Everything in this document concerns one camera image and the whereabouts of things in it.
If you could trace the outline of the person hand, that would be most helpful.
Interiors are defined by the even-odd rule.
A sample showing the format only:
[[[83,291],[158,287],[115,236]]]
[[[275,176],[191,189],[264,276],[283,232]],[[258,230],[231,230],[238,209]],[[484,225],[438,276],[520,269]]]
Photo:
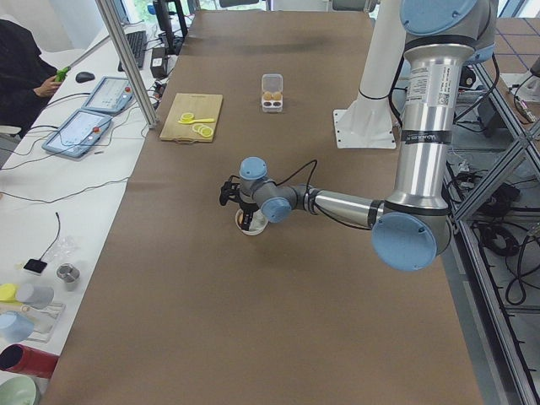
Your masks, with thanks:
[[[40,86],[40,97],[52,97],[60,88],[62,82],[57,81],[57,77],[50,77]]]

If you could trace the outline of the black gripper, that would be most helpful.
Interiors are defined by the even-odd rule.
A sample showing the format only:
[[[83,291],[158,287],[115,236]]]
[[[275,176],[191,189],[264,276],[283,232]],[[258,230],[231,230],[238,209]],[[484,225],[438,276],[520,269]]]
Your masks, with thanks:
[[[239,200],[240,209],[243,213],[243,222],[240,224],[240,228],[243,230],[249,230],[251,227],[251,221],[253,219],[253,213],[258,210],[258,206],[255,202],[246,202],[242,198]]]

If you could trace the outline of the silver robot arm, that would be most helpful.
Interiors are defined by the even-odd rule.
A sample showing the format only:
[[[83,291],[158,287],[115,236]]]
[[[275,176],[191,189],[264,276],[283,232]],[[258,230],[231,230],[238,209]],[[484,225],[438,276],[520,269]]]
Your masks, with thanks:
[[[369,230],[378,257],[401,271],[427,267],[448,246],[450,212],[441,195],[462,68],[494,53],[495,1],[384,1],[356,100],[334,113],[340,148],[398,148],[389,197],[371,200],[311,184],[275,181],[266,163],[244,159],[219,201],[272,223],[295,209]]]

